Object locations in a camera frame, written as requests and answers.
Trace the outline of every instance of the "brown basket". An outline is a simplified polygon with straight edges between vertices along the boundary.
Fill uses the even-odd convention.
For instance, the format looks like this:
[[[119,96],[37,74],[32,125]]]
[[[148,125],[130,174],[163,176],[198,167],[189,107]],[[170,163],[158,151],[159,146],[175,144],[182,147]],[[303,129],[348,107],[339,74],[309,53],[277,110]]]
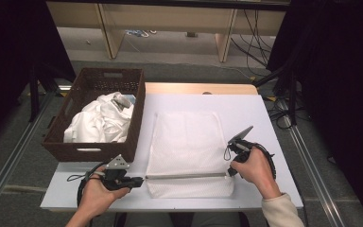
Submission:
[[[136,97],[126,141],[63,143],[64,131],[69,127],[73,117],[99,96],[114,92]],[[43,146],[59,162],[108,162],[118,154],[122,154],[127,162],[132,162],[140,134],[145,98],[146,85],[141,69],[84,68],[45,136]],[[99,150],[83,151],[84,148]]]

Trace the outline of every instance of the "white cloth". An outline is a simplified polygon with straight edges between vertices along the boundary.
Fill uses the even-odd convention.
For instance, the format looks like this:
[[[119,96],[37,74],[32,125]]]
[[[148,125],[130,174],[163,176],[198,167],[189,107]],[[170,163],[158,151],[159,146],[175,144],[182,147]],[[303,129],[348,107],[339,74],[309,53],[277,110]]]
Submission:
[[[147,175],[224,173],[226,142],[215,113],[157,113]],[[219,198],[233,193],[230,177],[147,179],[152,198]]]
[[[109,143],[125,142],[130,126],[134,105],[119,108],[112,101],[112,93],[99,96],[77,113],[70,126],[65,130],[64,143]]]

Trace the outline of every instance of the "white table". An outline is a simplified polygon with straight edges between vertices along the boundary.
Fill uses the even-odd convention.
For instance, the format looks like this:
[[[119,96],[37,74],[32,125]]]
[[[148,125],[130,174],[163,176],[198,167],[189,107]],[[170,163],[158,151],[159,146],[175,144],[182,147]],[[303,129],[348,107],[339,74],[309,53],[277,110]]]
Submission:
[[[246,127],[253,130],[246,136],[248,141],[262,144],[270,153],[277,171],[277,183],[288,193],[297,208],[303,203],[285,162],[276,134],[272,128],[262,98],[258,95],[176,95],[147,94],[143,122],[135,160],[130,164],[127,176],[144,177],[151,135],[154,129],[154,114],[170,111],[212,111],[220,118],[224,137],[229,140]],[[72,174],[84,174],[96,163],[59,163],[49,185],[41,207],[52,211],[74,211],[79,181],[67,182]],[[116,201],[109,211],[117,212],[180,212],[180,211],[243,211],[261,208],[261,195],[252,183],[238,175],[235,188],[229,198],[221,199],[152,199],[145,183],[134,188],[121,200]]]

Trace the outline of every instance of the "table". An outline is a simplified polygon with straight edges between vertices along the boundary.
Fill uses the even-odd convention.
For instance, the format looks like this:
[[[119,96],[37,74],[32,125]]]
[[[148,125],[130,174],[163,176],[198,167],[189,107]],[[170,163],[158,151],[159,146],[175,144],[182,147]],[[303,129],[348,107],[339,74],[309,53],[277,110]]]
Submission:
[[[254,27],[254,12],[257,9],[261,10],[259,35],[276,36],[289,0],[50,0],[46,3],[57,26],[101,29],[110,59],[117,55],[124,30],[138,29],[213,33],[219,60],[224,62],[227,60],[231,35],[252,34],[250,27]]]
[[[213,111],[220,118],[225,138],[232,138],[249,125],[254,126],[246,139],[261,143],[270,153],[275,154],[273,161],[277,170],[278,185],[291,196],[296,207],[303,207],[264,102],[257,95],[255,87],[248,84],[146,83],[146,85],[147,96],[140,137],[136,156],[134,162],[130,164],[127,176],[145,176],[155,113],[185,110]],[[201,95],[204,92],[210,92],[212,95]],[[72,174],[84,174],[95,165],[96,163],[59,163],[41,207],[51,211],[75,211],[79,181],[68,183],[66,179]],[[109,211],[242,211],[260,209],[261,198],[256,187],[240,177],[235,177],[233,194],[229,198],[218,199],[152,199],[146,184],[143,183],[141,188],[134,188],[122,200],[112,204]]]

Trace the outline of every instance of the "white sleeve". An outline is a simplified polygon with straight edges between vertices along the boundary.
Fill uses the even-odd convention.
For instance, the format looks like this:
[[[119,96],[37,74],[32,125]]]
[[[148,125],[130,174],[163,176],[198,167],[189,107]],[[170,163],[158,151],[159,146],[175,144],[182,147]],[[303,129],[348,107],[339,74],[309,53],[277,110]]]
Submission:
[[[270,227],[304,226],[288,194],[270,200],[262,200],[262,212]]]

